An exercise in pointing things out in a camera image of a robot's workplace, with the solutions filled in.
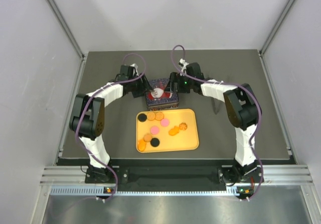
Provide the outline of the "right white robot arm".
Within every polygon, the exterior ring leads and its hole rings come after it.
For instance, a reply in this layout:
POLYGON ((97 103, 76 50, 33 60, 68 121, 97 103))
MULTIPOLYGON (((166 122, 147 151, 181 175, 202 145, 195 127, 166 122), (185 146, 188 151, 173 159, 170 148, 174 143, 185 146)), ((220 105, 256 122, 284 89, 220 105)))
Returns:
POLYGON ((260 120, 261 108, 249 84, 235 85, 205 78, 198 63, 179 61, 180 71, 172 72, 165 87, 170 93, 195 93, 211 97, 225 104, 228 120, 235 128, 236 154, 230 170, 223 171, 223 181, 247 181, 257 168, 253 153, 255 130, 260 120))

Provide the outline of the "yellow plastic tray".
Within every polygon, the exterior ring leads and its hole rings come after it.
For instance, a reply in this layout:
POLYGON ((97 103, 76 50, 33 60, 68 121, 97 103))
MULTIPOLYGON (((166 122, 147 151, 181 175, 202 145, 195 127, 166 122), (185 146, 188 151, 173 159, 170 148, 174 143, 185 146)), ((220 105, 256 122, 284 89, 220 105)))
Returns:
POLYGON ((152 147, 150 142, 146 143, 146 149, 140 153, 157 153, 157 152, 173 152, 173 151, 189 151, 195 150, 199 146, 199 137, 197 130, 196 115, 191 109, 172 109, 159 110, 163 112, 165 118, 161 121, 148 119, 145 122, 140 122, 137 117, 139 114, 147 114, 150 111, 142 111, 136 116, 136 149, 137 142, 143 139, 145 134, 150 134, 152 126, 159 127, 159 133, 152 135, 153 138, 158 138, 160 144, 158 147, 152 147), (174 126, 179 126, 180 123, 186 123, 188 128, 185 131, 179 131, 175 136, 169 135, 169 130, 174 126))

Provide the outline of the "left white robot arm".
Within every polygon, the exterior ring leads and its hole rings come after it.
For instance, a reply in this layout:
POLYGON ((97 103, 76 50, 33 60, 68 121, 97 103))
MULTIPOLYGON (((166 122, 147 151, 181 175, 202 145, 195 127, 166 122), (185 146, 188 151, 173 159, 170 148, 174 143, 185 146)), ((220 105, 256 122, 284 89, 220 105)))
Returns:
POLYGON ((102 133, 105 125, 105 108, 128 93, 133 97, 153 91, 144 73, 138 72, 136 64, 121 65, 116 78, 101 88, 75 97, 69 128, 75 133, 75 140, 87 152, 90 164, 87 169, 87 183, 106 183, 114 180, 114 171, 108 166, 110 156, 106 151, 102 133))

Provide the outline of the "square cookie tin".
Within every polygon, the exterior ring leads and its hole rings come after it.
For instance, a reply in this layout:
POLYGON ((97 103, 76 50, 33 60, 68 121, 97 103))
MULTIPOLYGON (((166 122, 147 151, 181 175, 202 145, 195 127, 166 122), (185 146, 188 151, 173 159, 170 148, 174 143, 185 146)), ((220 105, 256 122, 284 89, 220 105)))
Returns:
POLYGON ((177 108, 179 106, 177 93, 165 92, 160 98, 153 98, 149 92, 145 95, 145 101, 147 109, 152 111, 177 108))

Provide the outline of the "gold tin lid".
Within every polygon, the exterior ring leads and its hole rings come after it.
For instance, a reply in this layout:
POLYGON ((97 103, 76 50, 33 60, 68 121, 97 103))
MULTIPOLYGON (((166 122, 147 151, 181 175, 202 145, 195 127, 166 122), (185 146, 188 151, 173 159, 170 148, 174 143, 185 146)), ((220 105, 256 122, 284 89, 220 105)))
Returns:
POLYGON ((164 89, 168 81, 169 81, 168 78, 159 78, 159 79, 153 79, 149 81, 150 85, 153 87, 153 92, 150 92, 153 98, 160 98, 165 93, 164 89))

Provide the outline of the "metal serving tongs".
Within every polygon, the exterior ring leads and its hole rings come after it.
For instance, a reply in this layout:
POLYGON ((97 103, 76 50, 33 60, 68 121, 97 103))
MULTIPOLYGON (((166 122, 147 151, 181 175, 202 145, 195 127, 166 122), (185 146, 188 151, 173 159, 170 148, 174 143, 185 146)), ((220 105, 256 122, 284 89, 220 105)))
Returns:
POLYGON ((221 110, 222 102, 215 98, 211 98, 211 103, 212 103, 213 112, 214 114, 217 115, 221 110))

